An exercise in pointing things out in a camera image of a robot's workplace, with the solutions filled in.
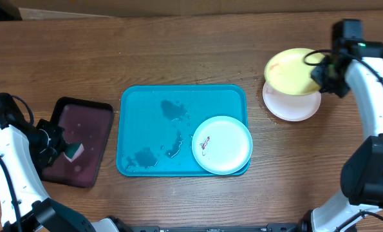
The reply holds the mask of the green pink sponge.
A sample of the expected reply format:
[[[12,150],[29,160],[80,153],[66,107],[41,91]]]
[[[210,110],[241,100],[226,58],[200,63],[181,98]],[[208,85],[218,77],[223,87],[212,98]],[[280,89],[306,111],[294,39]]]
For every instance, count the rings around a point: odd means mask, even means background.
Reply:
[[[64,156],[69,162],[73,162],[84,151],[84,146],[81,143],[68,144],[64,150]]]

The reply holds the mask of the yellow plate with stain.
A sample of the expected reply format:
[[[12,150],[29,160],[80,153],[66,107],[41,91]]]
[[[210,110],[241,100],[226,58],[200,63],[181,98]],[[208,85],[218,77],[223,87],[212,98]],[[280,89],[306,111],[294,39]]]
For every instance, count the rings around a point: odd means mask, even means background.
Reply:
[[[288,95],[308,95],[318,92],[319,85],[311,78],[314,66],[304,63],[304,57],[313,50],[292,48],[271,58],[264,70],[266,82],[273,89]]]

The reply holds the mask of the white plate with stain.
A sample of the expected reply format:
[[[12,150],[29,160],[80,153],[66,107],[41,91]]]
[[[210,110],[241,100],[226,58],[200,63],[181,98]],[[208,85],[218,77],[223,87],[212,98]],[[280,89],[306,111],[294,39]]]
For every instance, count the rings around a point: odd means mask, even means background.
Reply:
[[[281,93],[267,82],[263,86],[262,96],[265,106],[276,117],[284,121],[299,122],[313,116],[321,104],[321,94],[288,95]]]

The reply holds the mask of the light blue plate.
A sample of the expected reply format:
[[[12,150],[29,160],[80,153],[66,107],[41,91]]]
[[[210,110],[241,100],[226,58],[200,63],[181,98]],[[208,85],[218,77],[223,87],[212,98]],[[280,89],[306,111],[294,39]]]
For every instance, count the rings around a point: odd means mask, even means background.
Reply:
[[[201,123],[191,142],[197,164],[214,175],[234,175],[246,169],[253,151],[252,136],[239,120],[215,116]]]

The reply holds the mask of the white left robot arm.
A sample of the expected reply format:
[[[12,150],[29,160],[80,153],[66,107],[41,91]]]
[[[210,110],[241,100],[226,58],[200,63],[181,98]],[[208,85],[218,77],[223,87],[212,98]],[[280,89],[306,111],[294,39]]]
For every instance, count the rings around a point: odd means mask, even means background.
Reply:
[[[3,231],[129,231],[118,218],[90,222],[84,215],[51,199],[41,171],[59,157],[75,160],[81,143],[70,144],[64,129],[49,121],[27,121],[16,96],[0,93],[0,205]]]

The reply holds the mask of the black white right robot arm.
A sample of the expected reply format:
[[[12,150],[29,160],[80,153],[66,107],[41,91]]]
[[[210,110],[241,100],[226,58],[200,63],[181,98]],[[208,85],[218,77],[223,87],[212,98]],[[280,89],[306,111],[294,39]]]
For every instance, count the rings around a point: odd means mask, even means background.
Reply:
[[[343,19],[332,26],[332,47],[323,53],[311,78],[321,93],[353,92],[363,143],[343,165],[340,190],[291,231],[355,231],[368,215],[383,221],[383,43],[365,41],[358,19]]]

